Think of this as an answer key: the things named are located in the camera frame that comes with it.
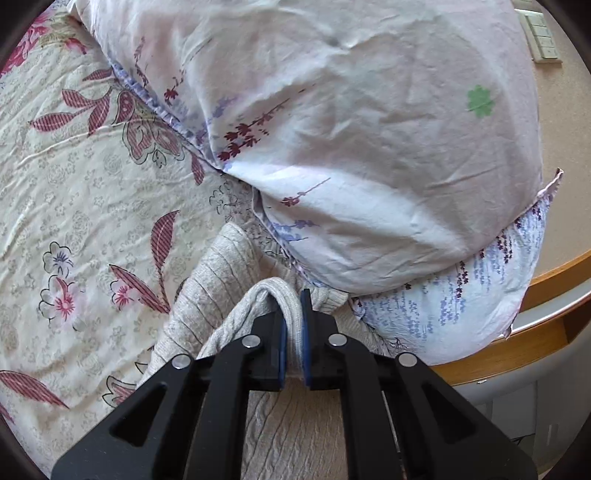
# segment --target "pillow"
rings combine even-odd
[[[485,248],[541,188],[510,2],[74,0],[116,71],[317,284],[379,293]]]
[[[353,299],[356,314],[390,342],[392,354],[414,352],[429,365],[471,355],[510,332],[562,175],[559,170],[535,205],[476,255],[395,290]]]

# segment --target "gripped cloth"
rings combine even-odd
[[[245,480],[347,478],[340,399],[334,391],[309,391],[299,378],[301,307],[310,288],[315,310],[332,313],[339,330],[388,354],[387,342],[360,322],[347,294],[303,284],[292,272],[258,254],[244,232],[226,224],[178,295],[142,382],[175,355],[214,355],[249,332],[269,311],[268,296],[281,307],[288,328],[288,378],[280,393],[251,392],[242,461]]]

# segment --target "bed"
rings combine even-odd
[[[225,223],[289,259],[255,218],[251,188],[121,85],[64,1],[30,25],[0,89],[11,118],[0,128],[0,417],[49,475],[134,391]]]

